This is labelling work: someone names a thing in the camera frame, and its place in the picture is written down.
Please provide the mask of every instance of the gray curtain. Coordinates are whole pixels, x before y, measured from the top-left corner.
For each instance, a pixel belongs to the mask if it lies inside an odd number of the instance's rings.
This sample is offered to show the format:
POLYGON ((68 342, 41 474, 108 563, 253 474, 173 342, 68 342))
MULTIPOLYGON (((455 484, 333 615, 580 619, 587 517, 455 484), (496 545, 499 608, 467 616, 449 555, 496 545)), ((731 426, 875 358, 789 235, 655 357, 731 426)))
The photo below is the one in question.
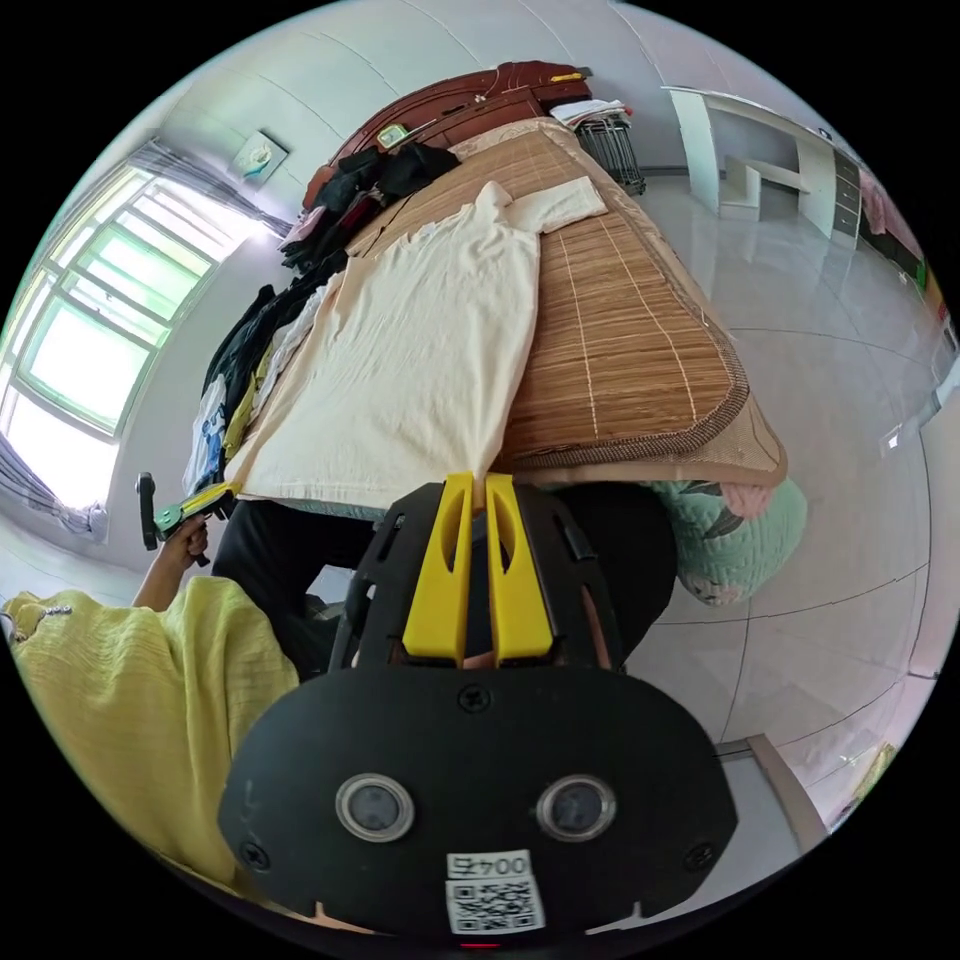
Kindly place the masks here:
POLYGON ((10 441, 0 433, 0 496, 45 513, 70 533, 103 543, 107 538, 107 511, 103 504, 75 509, 57 499, 54 492, 24 463, 10 441))
POLYGON ((196 157, 174 150, 157 138, 135 150, 126 162, 145 173, 165 177, 183 187, 196 190, 210 200, 262 223, 281 239, 293 229, 293 224, 272 217, 251 203, 213 167, 196 157))

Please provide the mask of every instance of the screw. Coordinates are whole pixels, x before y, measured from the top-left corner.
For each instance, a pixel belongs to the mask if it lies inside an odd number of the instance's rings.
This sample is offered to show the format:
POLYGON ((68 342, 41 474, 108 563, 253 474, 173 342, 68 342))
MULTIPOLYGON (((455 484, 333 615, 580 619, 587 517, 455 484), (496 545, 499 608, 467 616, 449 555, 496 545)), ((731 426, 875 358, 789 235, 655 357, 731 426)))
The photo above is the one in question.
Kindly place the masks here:
POLYGON ((683 866, 690 873, 699 873, 713 863, 713 858, 713 844, 699 843, 683 858, 683 866))
POLYGON ((267 851, 264 850, 263 847, 258 847, 255 843, 251 843, 249 840, 244 841, 240 845, 240 859, 250 867, 251 870, 265 873, 270 869, 270 857, 267 856, 267 851))
POLYGON ((467 713, 482 713, 490 706, 490 693, 479 684, 471 683, 460 691, 457 703, 467 713))

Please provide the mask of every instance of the black pants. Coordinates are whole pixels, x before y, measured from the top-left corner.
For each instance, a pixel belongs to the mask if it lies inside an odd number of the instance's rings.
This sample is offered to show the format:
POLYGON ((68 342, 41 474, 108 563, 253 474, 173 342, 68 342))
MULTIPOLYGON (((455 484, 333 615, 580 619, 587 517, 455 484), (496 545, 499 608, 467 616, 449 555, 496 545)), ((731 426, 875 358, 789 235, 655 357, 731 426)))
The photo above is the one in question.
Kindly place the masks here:
MULTIPOLYGON (((677 548, 656 494, 625 483, 593 483, 556 493, 597 553, 630 656, 673 593, 677 548)), ((301 680, 327 669, 336 620, 308 620, 306 593, 325 566, 356 569, 374 536, 363 520, 303 513, 269 500, 241 500, 227 523, 212 574, 243 588, 267 615, 301 680)), ((474 545, 467 655, 491 649, 485 545, 474 545)))

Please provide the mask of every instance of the wire basket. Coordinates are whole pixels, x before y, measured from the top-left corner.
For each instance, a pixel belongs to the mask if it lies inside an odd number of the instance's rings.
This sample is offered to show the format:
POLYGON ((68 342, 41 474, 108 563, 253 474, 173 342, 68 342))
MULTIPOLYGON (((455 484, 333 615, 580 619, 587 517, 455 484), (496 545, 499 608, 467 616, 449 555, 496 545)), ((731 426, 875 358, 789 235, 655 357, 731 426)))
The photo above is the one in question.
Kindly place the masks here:
POLYGON ((577 127, 580 146, 623 187, 639 196, 647 188, 630 143, 630 124, 619 117, 584 120, 577 127))

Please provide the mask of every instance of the wooden headboard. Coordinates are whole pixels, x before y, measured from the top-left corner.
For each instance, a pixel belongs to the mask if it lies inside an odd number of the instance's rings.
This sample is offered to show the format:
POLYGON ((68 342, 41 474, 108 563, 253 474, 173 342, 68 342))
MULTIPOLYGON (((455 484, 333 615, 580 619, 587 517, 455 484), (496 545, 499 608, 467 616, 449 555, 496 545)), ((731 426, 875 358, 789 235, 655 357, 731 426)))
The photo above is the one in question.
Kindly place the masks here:
POLYGON ((401 97, 371 117, 317 170, 307 185, 304 209, 313 206, 344 157, 371 146, 383 149, 377 134, 391 124, 410 131, 408 141, 450 147, 514 120, 546 116, 558 104, 591 99, 590 75, 584 67, 525 60, 441 80, 401 97))

